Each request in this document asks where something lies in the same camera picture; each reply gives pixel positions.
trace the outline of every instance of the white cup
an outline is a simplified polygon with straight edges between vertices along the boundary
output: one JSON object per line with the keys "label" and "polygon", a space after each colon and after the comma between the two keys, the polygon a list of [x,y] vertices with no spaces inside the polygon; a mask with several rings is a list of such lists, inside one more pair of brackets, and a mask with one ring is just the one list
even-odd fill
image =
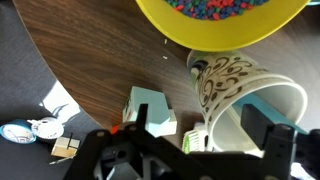
{"label": "white cup", "polygon": [[288,77],[270,73],[240,52],[193,50],[187,64],[209,134],[209,151],[212,147],[215,151],[258,151],[240,122],[230,115],[231,105],[250,93],[294,123],[305,113],[307,94],[301,86]]}

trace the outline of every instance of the gray carpet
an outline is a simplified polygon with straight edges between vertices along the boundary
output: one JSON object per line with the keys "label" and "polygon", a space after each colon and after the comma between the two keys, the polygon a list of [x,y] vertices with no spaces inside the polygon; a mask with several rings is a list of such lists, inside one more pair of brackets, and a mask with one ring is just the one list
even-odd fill
{"label": "gray carpet", "polygon": [[[78,111],[66,114],[70,107]],[[100,128],[50,72],[12,2],[0,1],[0,125],[16,118],[46,116],[64,118],[65,135],[72,132],[80,140]],[[4,180],[62,179],[71,163],[49,165],[51,146],[41,142],[20,145],[0,137],[0,148],[0,178]]]}

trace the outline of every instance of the wooden table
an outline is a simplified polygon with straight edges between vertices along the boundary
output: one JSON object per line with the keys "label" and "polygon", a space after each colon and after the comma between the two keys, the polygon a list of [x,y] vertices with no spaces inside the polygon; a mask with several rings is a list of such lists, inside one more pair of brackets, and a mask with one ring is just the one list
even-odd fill
{"label": "wooden table", "polygon": [[[39,52],[74,99],[99,124],[109,129],[122,120],[132,86],[162,91],[178,119],[177,135],[201,121],[186,59],[189,49],[168,40],[128,0],[14,0]],[[295,79],[311,94],[309,106],[319,108],[320,18],[309,7],[289,25],[265,40],[242,49],[273,71]],[[308,122],[320,117],[308,110]]]}

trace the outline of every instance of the yellow bowl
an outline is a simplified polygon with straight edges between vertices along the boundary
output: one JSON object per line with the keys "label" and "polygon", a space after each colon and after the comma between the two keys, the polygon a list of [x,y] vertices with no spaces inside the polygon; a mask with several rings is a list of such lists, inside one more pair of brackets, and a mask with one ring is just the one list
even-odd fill
{"label": "yellow bowl", "polygon": [[136,0],[142,12],[164,35],[201,51],[226,51],[255,43],[298,14],[309,0],[269,0],[243,15],[221,21],[191,19],[164,0]]}

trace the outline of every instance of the colorful candy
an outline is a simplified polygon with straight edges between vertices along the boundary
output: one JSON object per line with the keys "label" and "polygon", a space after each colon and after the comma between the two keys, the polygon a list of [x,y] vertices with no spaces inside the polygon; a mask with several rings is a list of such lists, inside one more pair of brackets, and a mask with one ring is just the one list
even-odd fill
{"label": "colorful candy", "polygon": [[175,10],[196,19],[220,20],[241,15],[269,0],[165,0]]}

